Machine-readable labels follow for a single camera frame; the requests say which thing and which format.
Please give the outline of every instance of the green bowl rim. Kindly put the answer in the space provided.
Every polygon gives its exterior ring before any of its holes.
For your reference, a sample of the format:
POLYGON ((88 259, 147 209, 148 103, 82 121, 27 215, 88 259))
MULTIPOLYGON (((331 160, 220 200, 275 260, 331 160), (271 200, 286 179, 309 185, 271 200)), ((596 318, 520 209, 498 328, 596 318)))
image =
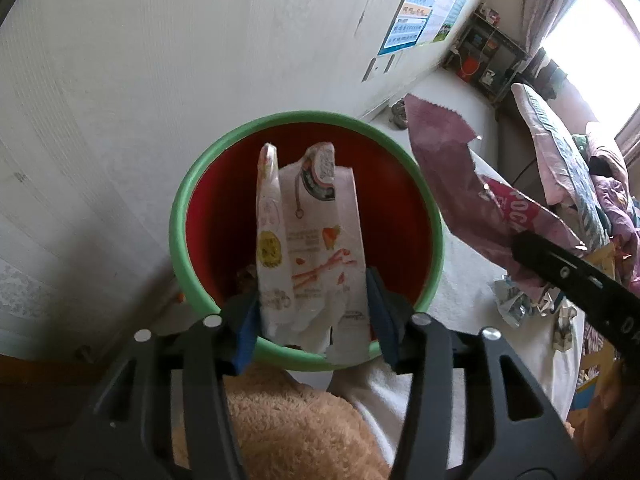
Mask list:
MULTIPOLYGON (((375 129, 373 126, 342 114, 316 110, 300 110, 273 114, 243 124, 242 126, 238 126, 235 130, 232 130, 228 134, 220 137, 216 142, 209 146, 204 153, 199 156, 198 160, 193 163, 182 180, 182 183, 175 195, 169 222, 169 252, 174 265, 175 275, 187 300, 196 309, 196 311, 203 316, 220 312, 220 308, 216 305, 216 302, 200 284, 200 280, 197 278, 193 266, 191 265, 191 259, 189 258, 187 250, 185 236, 186 212, 191 195, 198 184, 200 177, 218 156, 236 142, 257 131, 265 130, 272 126, 291 123, 332 124, 360 133, 365 137, 369 137, 369 139, 375 140, 378 144, 383 146, 411 175, 416 186, 418 186, 418 189, 420 190, 420 194, 422 195, 422 199, 431 220, 431 241, 433 246, 431 267, 420 297, 415 304, 415 309, 418 312, 426 312, 436 293, 438 282, 440 281, 440 276, 442 274, 444 246, 440 211, 436 206, 436 202, 431 195, 431 191, 429 190, 427 183, 420 173, 420 168, 398 143, 375 129)), ((377 341, 373 341, 369 346, 369 359, 373 359, 378 355, 380 355, 380 344, 377 341)), ((287 368, 289 370, 301 370, 308 372, 335 370, 341 368, 340 365, 332 365, 327 362, 326 358, 320 354, 309 354, 302 350, 286 348, 263 338, 258 338, 254 352, 254 359, 265 361, 271 365, 287 368)))

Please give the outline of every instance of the green bowl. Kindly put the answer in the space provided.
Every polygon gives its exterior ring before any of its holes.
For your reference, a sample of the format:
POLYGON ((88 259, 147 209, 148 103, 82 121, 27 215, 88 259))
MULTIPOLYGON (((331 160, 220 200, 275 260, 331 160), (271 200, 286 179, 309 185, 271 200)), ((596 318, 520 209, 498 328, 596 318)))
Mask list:
MULTIPOLYGON (((260 148, 271 142, 280 166, 327 140, 336 164, 353 168, 368 266, 393 292, 425 312, 443 261, 440 212, 417 164, 392 139, 359 120, 297 111, 263 117, 214 142, 180 184, 171 211, 169 248, 189 303, 203 316, 220 311, 235 293, 236 272, 255 261, 255 183, 260 148)), ((372 341, 369 359, 380 355, 372 341)), ((254 358, 281 368, 339 368, 324 356, 258 338, 254 358)))

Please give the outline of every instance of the window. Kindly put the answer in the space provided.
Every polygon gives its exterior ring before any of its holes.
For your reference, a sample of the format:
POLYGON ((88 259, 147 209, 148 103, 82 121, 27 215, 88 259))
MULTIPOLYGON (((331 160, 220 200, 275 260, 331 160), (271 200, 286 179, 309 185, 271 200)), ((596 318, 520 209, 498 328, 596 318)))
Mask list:
POLYGON ((576 0, 542 46, 617 135, 640 104, 640 42, 614 4, 576 0))

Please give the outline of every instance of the black cable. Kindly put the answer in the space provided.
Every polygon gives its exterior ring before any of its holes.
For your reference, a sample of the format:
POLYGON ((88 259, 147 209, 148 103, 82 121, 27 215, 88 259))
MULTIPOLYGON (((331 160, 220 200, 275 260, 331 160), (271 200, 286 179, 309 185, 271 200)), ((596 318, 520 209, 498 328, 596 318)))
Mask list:
POLYGON ((513 182, 511 183, 511 185, 512 185, 512 186, 515 186, 515 185, 516 185, 516 182, 518 181, 518 179, 519 179, 519 178, 524 174, 524 172, 525 172, 525 171, 527 171, 527 170, 528 170, 528 169, 533 165, 533 163, 534 163, 536 160, 537 160, 537 159, 536 159, 535 157, 533 157, 533 160, 532 160, 529 164, 527 164, 527 165, 524 167, 524 170, 522 170, 522 171, 518 174, 518 176, 517 176, 516 178, 514 178, 514 179, 513 179, 513 182))

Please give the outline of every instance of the blue gripper pad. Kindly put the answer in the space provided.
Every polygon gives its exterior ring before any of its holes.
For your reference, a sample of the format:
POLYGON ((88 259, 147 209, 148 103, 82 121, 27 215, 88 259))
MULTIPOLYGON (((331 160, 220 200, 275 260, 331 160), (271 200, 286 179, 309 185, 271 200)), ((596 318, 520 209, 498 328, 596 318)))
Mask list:
POLYGON ((375 267, 367 267, 367 301, 373 332, 385 362, 394 368, 400 359, 400 345, 413 307, 401 294, 389 292, 375 267))
POLYGON ((231 354, 225 355, 225 358, 234 368, 235 375, 239 375, 251 362, 255 342, 260 333, 260 302, 257 287, 227 300, 220 315, 226 321, 235 339, 231 354))

